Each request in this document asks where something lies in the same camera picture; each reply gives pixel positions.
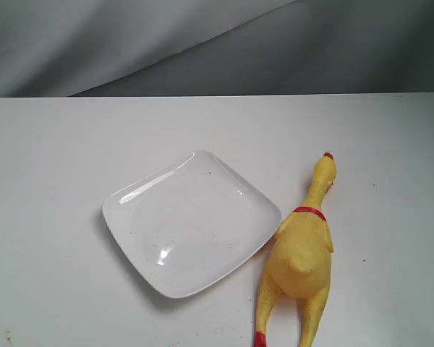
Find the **grey backdrop cloth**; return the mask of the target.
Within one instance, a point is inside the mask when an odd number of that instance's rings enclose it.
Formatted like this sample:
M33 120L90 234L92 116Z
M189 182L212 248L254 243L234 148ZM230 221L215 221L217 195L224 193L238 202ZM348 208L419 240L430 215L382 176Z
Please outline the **grey backdrop cloth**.
M0 1L0 97L434 91L434 1Z

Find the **yellow rubber chicken toy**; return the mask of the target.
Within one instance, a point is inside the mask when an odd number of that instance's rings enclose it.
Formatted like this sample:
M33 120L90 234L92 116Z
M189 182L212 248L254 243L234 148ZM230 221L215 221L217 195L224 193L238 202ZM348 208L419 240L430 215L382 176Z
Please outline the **yellow rubber chicken toy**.
M326 152L313 169L303 203L278 228L258 288L255 346L267 345L269 317L280 295L297 300L301 312L300 346L311 346L331 287L334 252L321 204L336 178L337 166Z

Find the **white square plate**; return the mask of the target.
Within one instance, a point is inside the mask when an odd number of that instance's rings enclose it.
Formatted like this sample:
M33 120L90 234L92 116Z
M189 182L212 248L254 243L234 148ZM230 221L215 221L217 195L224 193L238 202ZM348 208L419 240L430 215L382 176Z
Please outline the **white square plate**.
M281 222L276 205L204 150L113 193L102 213L136 271L171 299L187 298L226 277Z

